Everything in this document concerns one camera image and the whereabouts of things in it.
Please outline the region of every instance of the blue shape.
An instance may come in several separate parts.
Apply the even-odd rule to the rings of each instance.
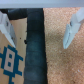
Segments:
[[[11,55],[11,54],[9,55],[9,58],[11,58],[11,59],[12,59],[12,55]]]
[[[14,67],[13,67],[13,72],[4,70],[3,74],[9,76],[9,84],[14,84],[14,82],[12,82],[12,77],[15,77],[15,74],[18,74],[18,75],[22,76],[22,72],[18,71],[18,66],[19,66],[19,60],[23,61],[23,58],[17,54],[18,51],[15,48],[11,47],[10,45],[8,45],[7,48],[10,49],[11,51],[13,51],[15,53]],[[2,63],[1,63],[1,68],[2,69],[4,69],[4,65],[5,65],[7,48],[4,47],[3,54],[0,53],[0,58],[2,58]]]
[[[8,62],[8,66],[11,67],[11,63],[10,62]]]

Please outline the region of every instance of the floor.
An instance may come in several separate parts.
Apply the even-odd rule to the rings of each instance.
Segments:
[[[63,49],[66,24],[80,8],[44,8],[48,84],[84,84],[84,25]]]

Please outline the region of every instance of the brown speckled surface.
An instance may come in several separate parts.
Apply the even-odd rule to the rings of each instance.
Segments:
[[[63,49],[66,24],[80,8],[44,8],[48,84],[84,84],[84,25]]]

